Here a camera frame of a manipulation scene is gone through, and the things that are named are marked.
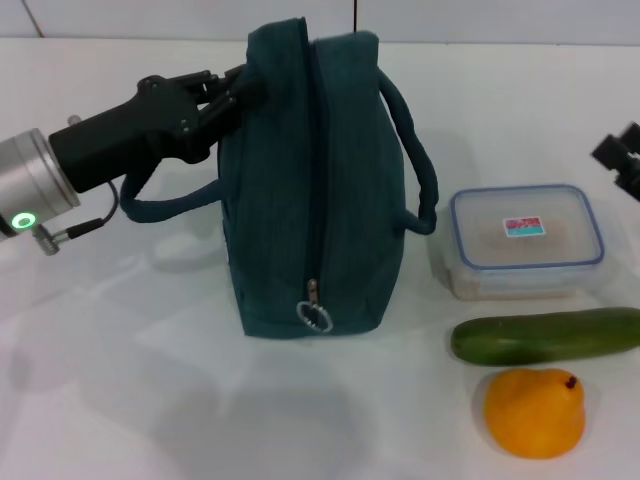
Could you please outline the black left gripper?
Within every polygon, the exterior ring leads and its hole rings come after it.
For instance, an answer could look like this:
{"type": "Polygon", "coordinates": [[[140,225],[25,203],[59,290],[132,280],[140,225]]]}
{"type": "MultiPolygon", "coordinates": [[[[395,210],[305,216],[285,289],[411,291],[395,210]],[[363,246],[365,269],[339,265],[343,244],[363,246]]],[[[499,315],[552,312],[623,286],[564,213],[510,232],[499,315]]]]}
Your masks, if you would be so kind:
{"type": "Polygon", "coordinates": [[[49,136],[59,166],[78,193],[165,158],[198,163],[209,156],[202,136],[224,136],[266,100],[266,83],[251,66],[223,77],[209,70],[140,80],[124,104],[49,136]]]}

